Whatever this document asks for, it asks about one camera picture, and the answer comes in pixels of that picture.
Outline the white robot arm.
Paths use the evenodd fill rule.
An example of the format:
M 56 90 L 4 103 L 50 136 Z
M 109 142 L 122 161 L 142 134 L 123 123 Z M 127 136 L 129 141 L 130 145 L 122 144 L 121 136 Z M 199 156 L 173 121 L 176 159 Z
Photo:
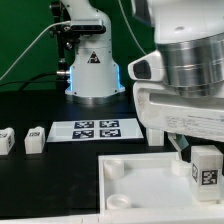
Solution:
M 91 104 L 123 92 L 111 22 L 89 0 L 61 0 L 81 36 L 68 74 L 70 99 Z M 155 30 L 154 52 L 128 66 L 137 116 L 150 144 L 185 135 L 224 142 L 224 0 L 131 0 Z

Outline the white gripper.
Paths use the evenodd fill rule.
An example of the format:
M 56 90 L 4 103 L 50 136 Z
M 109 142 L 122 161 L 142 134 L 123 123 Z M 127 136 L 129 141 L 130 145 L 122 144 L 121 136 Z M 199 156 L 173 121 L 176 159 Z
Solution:
M 190 161 L 185 136 L 224 142 L 224 98 L 184 98 L 164 85 L 144 81 L 134 84 L 133 96 L 139 121 L 168 132 L 178 160 Z

